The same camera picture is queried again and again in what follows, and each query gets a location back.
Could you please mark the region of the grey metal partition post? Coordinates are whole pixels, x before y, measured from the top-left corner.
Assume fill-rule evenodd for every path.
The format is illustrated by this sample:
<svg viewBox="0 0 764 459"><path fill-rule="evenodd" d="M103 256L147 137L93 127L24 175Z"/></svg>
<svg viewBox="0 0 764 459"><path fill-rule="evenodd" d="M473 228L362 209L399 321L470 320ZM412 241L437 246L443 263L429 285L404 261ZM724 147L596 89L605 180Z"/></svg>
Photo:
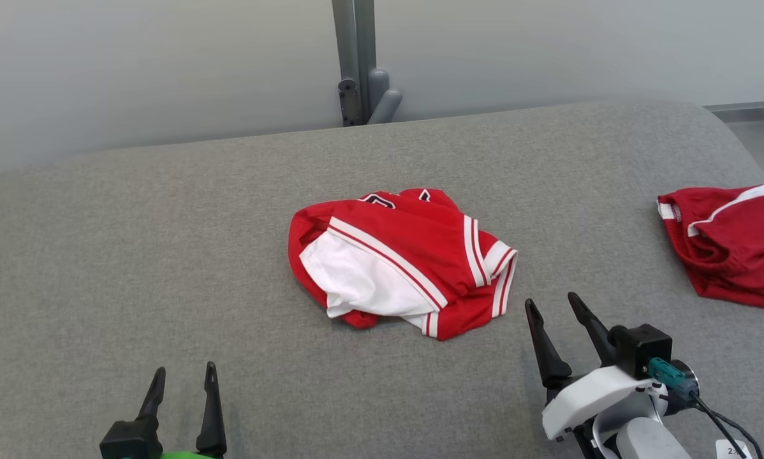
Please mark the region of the grey metal partition post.
<svg viewBox="0 0 764 459"><path fill-rule="evenodd" d="M350 78L361 93L362 124L369 120L367 74L376 69L374 0L330 0L339 58L339 81Z"/></svg>

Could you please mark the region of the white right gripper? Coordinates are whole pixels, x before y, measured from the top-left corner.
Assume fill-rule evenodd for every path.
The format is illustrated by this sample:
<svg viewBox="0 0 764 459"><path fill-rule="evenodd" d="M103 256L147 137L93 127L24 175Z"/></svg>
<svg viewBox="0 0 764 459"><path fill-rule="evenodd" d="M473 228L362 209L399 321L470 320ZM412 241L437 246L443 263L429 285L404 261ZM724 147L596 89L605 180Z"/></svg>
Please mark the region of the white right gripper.
<svg viewBox="0 0 764 459"><path fill-rule="evenodd" d="M525 300L541 383L557 390L541 413L543 433L550 441L574 438L584 459L670 459L666 386L650 377L636 380L614 366L616 348L606 326L574 291L568 300L601 368L569 383L571 366L551 342L534 300Z"/></svg>

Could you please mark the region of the grey wall baseboard strip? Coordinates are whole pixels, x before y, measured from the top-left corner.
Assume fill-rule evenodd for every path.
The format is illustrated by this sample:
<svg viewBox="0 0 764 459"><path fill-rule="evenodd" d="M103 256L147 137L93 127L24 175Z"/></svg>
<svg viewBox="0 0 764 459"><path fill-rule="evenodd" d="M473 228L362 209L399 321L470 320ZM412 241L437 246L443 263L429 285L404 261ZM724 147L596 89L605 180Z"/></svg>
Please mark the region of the grey wall baseboard strip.
<svg viewBox="0 0 764 459"><path fill-rule="evenodd" d="M764 122L764 101L706 105L704 108L725 123Z"/></svg>

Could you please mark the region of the dark red white-striped shorts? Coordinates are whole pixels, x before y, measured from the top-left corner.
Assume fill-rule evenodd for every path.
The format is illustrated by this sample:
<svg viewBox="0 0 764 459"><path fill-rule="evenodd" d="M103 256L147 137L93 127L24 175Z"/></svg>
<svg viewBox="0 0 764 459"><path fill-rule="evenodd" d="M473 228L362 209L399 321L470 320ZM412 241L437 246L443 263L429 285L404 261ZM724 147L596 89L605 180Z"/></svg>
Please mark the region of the dark red white-striped shorts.
<svg viewBox="0 0 764 459"><path fill-rule="evenodd" d="M764 185L679 189L657 212L699 296L764 310Z"/></svg>

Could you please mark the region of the red white basketball jersey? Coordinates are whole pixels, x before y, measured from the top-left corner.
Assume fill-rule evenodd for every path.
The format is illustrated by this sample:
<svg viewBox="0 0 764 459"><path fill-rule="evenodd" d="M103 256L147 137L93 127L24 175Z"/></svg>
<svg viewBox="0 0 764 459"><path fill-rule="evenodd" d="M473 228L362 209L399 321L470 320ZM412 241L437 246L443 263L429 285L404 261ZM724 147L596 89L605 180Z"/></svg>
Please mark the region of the red white basketball jersey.
<svg viewBox="0 0 764 459"><path fill-rule="evenodd" d="M516 258L440 189L317 203L288 235L291 271L328 317L398 317L440 342L507 313Z"/></svg>

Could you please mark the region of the grey fabric sofa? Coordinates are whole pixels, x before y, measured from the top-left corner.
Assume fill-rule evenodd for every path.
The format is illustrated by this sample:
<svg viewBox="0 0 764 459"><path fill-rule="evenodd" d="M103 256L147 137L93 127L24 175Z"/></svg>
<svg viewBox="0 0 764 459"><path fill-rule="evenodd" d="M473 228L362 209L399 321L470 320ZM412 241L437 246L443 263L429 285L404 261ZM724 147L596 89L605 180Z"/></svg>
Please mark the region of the grey fabric sofa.
<svg viewBox="0 0 764 459"><path fill-rule="evenodd" d="M98 459L166 368L159 438L192 449L221 378L227 459L579 459L548 441L523 309L576 373L568 304L674 339L764 454L764 310L700 298L656 212L761 185L690 103L627 99L87 154L0 175L0 459ZM508 313L449 342L330 322L288 265L292 215L434 187L517 248Z"/></svg>

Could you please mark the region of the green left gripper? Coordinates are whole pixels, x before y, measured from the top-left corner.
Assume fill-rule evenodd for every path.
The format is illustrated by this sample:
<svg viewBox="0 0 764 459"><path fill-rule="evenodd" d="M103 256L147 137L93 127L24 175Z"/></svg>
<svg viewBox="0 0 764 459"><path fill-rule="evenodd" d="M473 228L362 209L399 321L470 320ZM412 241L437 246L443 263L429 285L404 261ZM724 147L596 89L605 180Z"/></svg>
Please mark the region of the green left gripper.
<svg viewBox="0 0 764 459"><path fill-rule="evenodd" d="M166 369L158 368L154 373L149 389L147 389L137 420L157 420L159 406L163 401L165 381ZM228 445L221 405L221 392L219 391L216 364L213 362L208 362L206 366L204 390L206 392L206 404L201 430L196 436L196 451L164 451L159 459L215 459L215 457L223 457L227 453Z"/></svg>

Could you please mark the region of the grey slanted rounded tube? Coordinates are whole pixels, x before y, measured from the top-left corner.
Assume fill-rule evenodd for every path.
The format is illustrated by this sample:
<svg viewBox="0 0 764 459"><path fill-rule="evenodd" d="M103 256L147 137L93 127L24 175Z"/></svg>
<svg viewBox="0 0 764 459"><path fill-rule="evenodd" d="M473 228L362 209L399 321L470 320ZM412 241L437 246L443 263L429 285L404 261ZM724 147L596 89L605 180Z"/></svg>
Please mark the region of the grey slanted rounded tube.
<svg viewBox="0 0 764 459"><path fill-rule="evenodd" d="M388 88L373 95L374 106L367 124L390 123L400 107L403 99L402 91L396 88Z"/></svg>

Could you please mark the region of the grey upright rounded tube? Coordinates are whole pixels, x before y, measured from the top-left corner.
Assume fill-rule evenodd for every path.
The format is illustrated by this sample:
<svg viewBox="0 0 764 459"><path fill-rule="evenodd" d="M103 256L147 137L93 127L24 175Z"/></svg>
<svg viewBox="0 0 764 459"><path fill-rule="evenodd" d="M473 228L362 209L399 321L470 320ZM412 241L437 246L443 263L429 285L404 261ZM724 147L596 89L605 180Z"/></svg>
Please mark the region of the grey upright rounded tube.
<svg viewBox="0 0 764 459"><path fill-rule="evenodd" d="M376 112L385 92L390 89L390 75L383 69L371 69L367 74L367 92L369 99L369 120Z"/></svg>

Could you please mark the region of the dark grey post bracket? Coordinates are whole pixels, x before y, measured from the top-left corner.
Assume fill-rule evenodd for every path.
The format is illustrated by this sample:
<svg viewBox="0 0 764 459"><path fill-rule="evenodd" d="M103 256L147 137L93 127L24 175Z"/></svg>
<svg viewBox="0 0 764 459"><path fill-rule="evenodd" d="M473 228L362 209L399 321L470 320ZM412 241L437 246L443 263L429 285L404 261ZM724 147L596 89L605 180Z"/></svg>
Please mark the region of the dark grey post bracket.
<svg viewBox="0 0 764 459"><path fill-rule="evenodd" d="M354 127L362 124L361 93L353 79L345 78L337 86L339 108L344 127Z"/></svg>

